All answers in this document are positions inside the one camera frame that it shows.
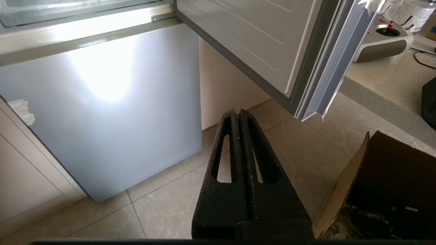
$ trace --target countertop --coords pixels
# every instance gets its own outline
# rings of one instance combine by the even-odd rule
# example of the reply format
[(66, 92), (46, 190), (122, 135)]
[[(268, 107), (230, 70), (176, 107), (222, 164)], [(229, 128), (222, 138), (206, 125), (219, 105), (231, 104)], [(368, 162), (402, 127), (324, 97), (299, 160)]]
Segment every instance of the countertop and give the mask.
[[(424, 37), (428, 30), (423, 27), (415, 36), (413, 48), (434, 52), (436, 41)], [(353, 63), (340, 92), (436, 148), (436, 130), (420, 114), (422, 86), (436, 77), (436, 70), (419, 64), (413, 57), (414, 53), (413, 50), (406, 50), (395, 59)], [(419, 59), (436, 67), (434, 57), (419, 54)]]

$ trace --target cardboard box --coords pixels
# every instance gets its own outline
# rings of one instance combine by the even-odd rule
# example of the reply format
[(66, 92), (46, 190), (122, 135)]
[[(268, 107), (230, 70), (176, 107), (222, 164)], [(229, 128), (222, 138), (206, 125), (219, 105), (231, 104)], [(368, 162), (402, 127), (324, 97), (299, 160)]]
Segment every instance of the cardboard box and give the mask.
[(365, 139), (337, 177), (312, 229), (320, 238), (346, 202), (395, 203), (418, 212), (422, 238), (436, 238), (436, 158), (379, 131)]

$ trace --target kitchen cabinet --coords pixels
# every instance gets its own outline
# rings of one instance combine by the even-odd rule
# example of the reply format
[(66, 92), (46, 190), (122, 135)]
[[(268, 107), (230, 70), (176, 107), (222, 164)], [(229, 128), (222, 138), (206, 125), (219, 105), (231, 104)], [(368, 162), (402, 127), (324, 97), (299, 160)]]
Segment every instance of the kitchen cabinet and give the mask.
[(0, 237), (3, 237), (82, 199), (85, 194), (67, 173), (55, 167), (61, 168), (57, 162), (49, 161), (27, 137), (30, 133), (27, 128), (27, 135), (21, 131), (16, 123), (22, 122), (3, 101), (0, 108)]

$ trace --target freezer drawer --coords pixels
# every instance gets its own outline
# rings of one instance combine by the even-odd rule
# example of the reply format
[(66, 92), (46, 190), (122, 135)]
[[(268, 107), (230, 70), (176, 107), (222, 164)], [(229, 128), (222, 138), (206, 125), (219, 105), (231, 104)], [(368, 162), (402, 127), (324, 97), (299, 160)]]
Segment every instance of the freezer drawer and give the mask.
[(154, 0), (0, 0), (0, 22), (5, 27), (34, 24), (121, 9)]
[(96, 201), (201, 149), (198, 37), (185, 24), (0, 68), (30, 129)]

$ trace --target tape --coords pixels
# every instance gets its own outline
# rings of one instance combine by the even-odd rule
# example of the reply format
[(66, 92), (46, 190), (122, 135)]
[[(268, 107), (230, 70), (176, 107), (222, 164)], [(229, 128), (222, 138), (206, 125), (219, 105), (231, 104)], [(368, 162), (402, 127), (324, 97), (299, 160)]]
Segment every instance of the tape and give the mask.
[(378, 14), (382, 9), (385, 0), (366, 0), (365, 9), (368, 10), (368, 16), (371, 16), (372, 12)]
[(7, 103), (11, 109), (23, 120), (23, 122), (30, 126), (35, 122), (35, 115), (29, 113), (28, 101), (24, 99), (18, 99)]

